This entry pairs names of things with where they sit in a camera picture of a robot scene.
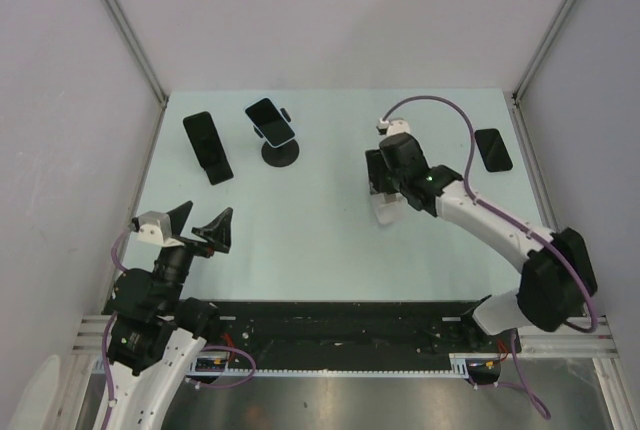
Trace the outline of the white folding phone stand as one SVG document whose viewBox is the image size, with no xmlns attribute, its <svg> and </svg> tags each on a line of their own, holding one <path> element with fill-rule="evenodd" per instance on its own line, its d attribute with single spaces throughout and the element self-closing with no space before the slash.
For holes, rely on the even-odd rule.
<svg viewBox="0 0 640 430">
<path fill-rule="evenodd" d="M 395 223 L 404 215 L 406 199 L 400 193 L 373 192 L 370 194 L 370 202 L 376 220 L 382 226 Z"/>
</svg>

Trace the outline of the black phone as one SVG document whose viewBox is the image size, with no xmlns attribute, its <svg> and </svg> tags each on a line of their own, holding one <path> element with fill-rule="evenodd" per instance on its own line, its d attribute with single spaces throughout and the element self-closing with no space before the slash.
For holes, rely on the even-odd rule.
<svg viewBox="0 0 640 430">
<path fill-rule="evenodd" d="M 183 126 L 203 169 L 218 165 L 222 161 L 221 141 L 209 112 L 200 112 L 183 119 Z"/>
<path fill-rule="evenodd" d="M 474 132 L 474 137 L 484 167 L 489 173 L 502 173 L 513 169 L 513 162 L 498 129 L 478 129 Z"/>
</svg>

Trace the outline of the black round-base clamp stand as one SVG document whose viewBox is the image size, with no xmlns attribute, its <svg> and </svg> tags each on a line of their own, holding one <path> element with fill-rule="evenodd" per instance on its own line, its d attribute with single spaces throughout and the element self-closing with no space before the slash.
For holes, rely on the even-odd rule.
<svg viewBox="0 0 640 430">
<path fill-rule="evenodd" d="M 277 108 L 279 109 L 284 116 L 289 120 L 290 125 L 291 125 L 291 117 L 290 115 L 287 113 L 287 111 L 284 108 Z M 267 163 L 268 165 L 272 166 L 272 167 L 276 167 L 276 168 L 283 168 L 283 167 L 287 167 L 289 165 L 291 165 L 292 163 L 294 163 L 297 158 L 299 157 L 300 154 L 300 147 L 299 144 L 296 140 L 296 133 L 295 133 L 295 139 L 293 141 L 290 141 L 288 144 L 279 147 L 279 148 L 272 148 L 264 138 L 261 137 L 261 135 L 259 134 L 259 132 L 254 128 L 254 132 L 256 133 L 256 135 L 261 138 L 263 140 L 263 145 L 261 147 L 261 156 L 262 159 L 264 160 L 265 163 Z"/>
</svg>

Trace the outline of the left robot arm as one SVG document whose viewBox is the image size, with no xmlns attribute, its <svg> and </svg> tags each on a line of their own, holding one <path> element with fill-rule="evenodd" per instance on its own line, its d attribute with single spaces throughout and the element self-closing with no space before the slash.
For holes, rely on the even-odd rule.
<svg viewBox="0 0 640 430">
<path fill-rule="evenodd" d="M 191 264 L 231 249 L 232 208 L 210 223 L 181 232 L 193 204 L 131 220 L 111 248 L 120 274 L 104 312 L 101 341 L 106 384 L 97 429 L 158 429 L 186 372 L 202 351 L 224 342 L 225 325 L 215 304 L 181 292 Z M 125 267 L 118 249 L 131 234 L 159 247 L 150 271 Z"/>
</svg>

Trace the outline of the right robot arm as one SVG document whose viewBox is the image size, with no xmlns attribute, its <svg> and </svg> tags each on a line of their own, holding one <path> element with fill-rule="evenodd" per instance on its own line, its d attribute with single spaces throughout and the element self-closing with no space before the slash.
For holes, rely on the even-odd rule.
<svg viewBox="0 0 640 430">
<path fill-rule="evenodd" d="M 498 334 L 527 325 L 554 332 L 581 307 L 591 319 L 598 318 L 593 302 L 597 281 L 579 232 L 530 224 L 481 199 L 459 173 L 430 166 L 408 133 L 384 138 L 378 148 L 366 151 L 365 159 L 380 221 L 392 221 L 391 205 L 405 201 L 467 231 L 519 272 L 518 288 L 485 297 L 472 309 L 472 319 L 461 326 L 469 349 L 484 351 Z"/>
</svg>

